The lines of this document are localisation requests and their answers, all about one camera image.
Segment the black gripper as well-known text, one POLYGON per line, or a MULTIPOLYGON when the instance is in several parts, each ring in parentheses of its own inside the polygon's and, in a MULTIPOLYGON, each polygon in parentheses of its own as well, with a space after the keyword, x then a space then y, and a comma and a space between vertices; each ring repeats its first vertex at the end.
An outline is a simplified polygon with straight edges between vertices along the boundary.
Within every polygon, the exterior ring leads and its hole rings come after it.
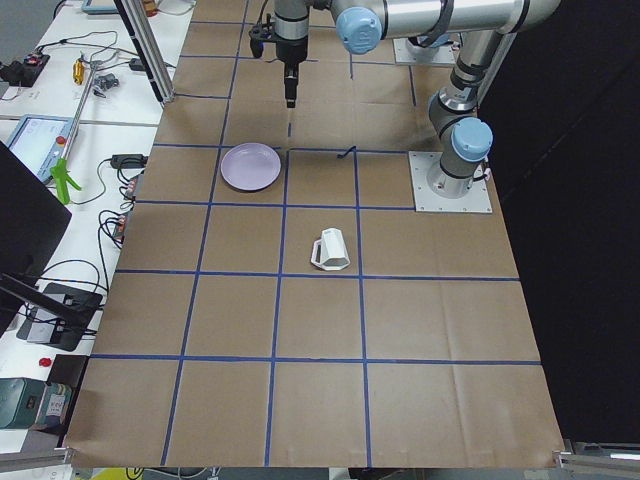
POLYGON ((306 60, 306 37, 285 39, 276 35, 275 39, 276 56, 284 64, 286 106, 292 109, 297 104, 299 65, 306 60))

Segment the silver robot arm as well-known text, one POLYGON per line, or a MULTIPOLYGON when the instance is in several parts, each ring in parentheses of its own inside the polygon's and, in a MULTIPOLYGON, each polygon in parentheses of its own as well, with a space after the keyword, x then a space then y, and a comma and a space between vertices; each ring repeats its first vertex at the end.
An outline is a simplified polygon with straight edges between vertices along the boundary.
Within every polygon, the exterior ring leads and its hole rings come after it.
POLYGON ((473 113, 503 37, 540 24, 558 5, 556 1, 277 1, 273 14, 260 14, 252 28, 251 49, 260 56, 262 43, 274 44, 284 65, 284 98, 294 108, 312 9, 331 13, 343 47, 354 55, 369 53, 388 39, 404 38, 428 48, 445 34, 465 33, 449 82, 428 104, 443 152, 427 181, 436 195, 458 199, 478 181, 476 169, 492 146, 491 129, 473 113))

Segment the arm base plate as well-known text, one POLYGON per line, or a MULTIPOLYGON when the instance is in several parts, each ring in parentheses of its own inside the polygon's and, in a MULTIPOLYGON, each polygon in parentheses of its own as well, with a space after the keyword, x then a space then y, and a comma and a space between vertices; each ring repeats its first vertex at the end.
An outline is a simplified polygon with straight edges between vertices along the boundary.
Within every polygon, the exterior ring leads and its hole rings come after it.
POLYGON ((395 62, 399 65, 452 67, 456 63, 458 41, 449 40, 436 47, 419 47, 408 39, 394 39, 395 62))
POLYGON ((478 165, 474 174, 456 179, 441 168, 441 152, 409 151, 415 210, 436 214, 491 214, 486 174, 478 165))

